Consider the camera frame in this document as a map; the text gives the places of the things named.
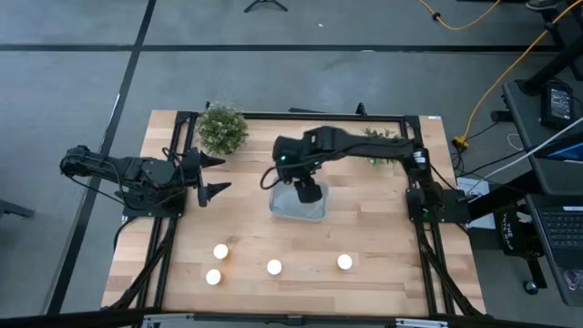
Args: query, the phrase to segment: potted plant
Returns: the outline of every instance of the potted plant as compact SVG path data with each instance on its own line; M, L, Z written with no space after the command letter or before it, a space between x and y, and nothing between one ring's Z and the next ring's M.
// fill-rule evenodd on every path
M249 136L245 118L231 105L209 104L197 126L202 147L213 155L231 154Z
M402 138L401 136L394 134L393 131L388 130L388 129L385 129L384 132L379 132L371 127L367 127L367 128L363 129L363 132L364 132L364 135L366 135L366 137L371 137L371 138L394 138L394 139ZM389 163L394 164L396 162L395 159L371 159L371 158L367 158L366 160L368 160L369 163L373 164L374 167L379 166L379 165L383 165L383 164L389 164Z

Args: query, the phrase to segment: clear plastic container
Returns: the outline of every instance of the clear plastic container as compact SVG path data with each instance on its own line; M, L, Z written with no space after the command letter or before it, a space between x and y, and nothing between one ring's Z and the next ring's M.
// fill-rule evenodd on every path
M317 183L322 198L314 203L302 204L293 184L278 183L271 189L270 211L277 218L320 222L328 216L328 184Z

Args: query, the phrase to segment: white candle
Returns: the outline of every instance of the white candle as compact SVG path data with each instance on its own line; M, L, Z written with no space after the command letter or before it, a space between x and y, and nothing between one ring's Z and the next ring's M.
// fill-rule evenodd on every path
M271 275L278 275L281 272L281 262L277 260L271 260L267 263L267 272Z
M338 257L338 267L342 270L348 270L353 267L353 258L348 254L342 254Z
M227 245L219 244L215 246L215 249L212 251L212 253L217 259L222 260L227 257L227 254L229 254L229 249L227 248Z
M212 269L207 272L207 283L209 285L216 285L220 282L220 272L217 269Z

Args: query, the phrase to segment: wooden table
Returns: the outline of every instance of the wooden table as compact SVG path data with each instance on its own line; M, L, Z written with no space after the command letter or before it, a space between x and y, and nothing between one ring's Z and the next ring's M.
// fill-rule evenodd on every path
M164 159L160 150L169 145L175 117L176 111L152 112L140 156ZM420 117L420 121L432 163L454 184L441 119ZM373 167L360 158L325 163L316 174L317 180L330 185L329 217L321 223L273 218L268 209L270 192L259 187L261 174L273 165L271 149L279 135L300 138L304 130L322 125L359 134L369 126L399 133L398 124L272 119L248 120L248 124L247 143L235 154L223 156L227 163L203 170L205 182L230 181L232 186L204 209L198 207L196 191L189 192L171 255L163 310L426 316L419 250L404 197L407 177L399 164ZM137 219L120 234L104 305L116 301L141 270L152 221ZM467 236L453 224L440 228L449 273L483 312ZM230 248L225 261L213 257L219 243ZM353 257L348 272L336 267L343 253ZM279 276L266 271L271 259L282 263ZM206 283L210 269L221 271L221 284ZM154 272L147 305L153 303L157 277ZM443 312L439 279L435 273L433 277L438 309Z

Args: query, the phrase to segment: gray carpet floor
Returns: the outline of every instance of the gray carpet floor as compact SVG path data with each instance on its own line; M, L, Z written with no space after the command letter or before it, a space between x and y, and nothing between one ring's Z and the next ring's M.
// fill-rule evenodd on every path
M521 4L502 4L483 23L452 32L432 21L413 0L281 1L290 12L258 5L245 15L242 9L251 0L160 0L145 43L528 45L543 29L541 17ZM147 2L4 0L0 44L133 44ZM442 12L445 21L460 26L491 4L434 0L430 5ZM548 38L544 44L552 41ZM295 107L344 113L354 112L363 102L369 113L442 116L446 135L452 138L463 132L477 100L518 55L142 53L111 155L137 156L150 110L200 110L207 100L230 102L242 110L282 112ZM532 54L506 80L529 77L550 58ZM0 220L0 317L39 314L45 309L83 191L59 174L58 161L77 144L97 150L128 59L129 52L0 51L0 139L4 141L0 143L0 199L36 210L32 220L10 215ZM562 76L571 77L567 71ZM491 124L491 110L504 108L500 95L497 88L487 98L473 131ZM516 133L512 124L499 124L474 139L465 166L471 169L513 152L506 142L509 133ZM524 162L494 180L503 182L528 169ZM101 186L105 192L114 188L108 183ZM120 212L118 204L97 198L64 312L99 307ZM488 313L501 319L583 327L583 310L560 301L545 259L540 263L549 288L529 296L521 283L528 277L526 263L505 257L492 247L493 242L480 240L473 247Z

